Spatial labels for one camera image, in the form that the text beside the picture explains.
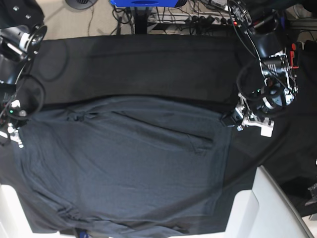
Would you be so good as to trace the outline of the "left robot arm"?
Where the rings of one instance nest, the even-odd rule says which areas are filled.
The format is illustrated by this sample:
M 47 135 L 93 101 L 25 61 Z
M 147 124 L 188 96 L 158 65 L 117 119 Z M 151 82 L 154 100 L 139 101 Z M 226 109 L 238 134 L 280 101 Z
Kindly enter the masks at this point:
M 281 14 L 273 7 L 247 0 L 229 0 L 227 5 L 236 35 L 245 36 L 251 44 L 246 49 L 260 66 L 263 85 L 246 92 L 243 80 L 253 62 L 243 66 L 236 78 L 239 102 L 223 123 L 238 131 L 258 127 L 261 136 L 271 137 L 273 118 L 283 115 L 298 94 L 295 71 L 299 67 L 294 63 L 297 46 L 287 41 Z

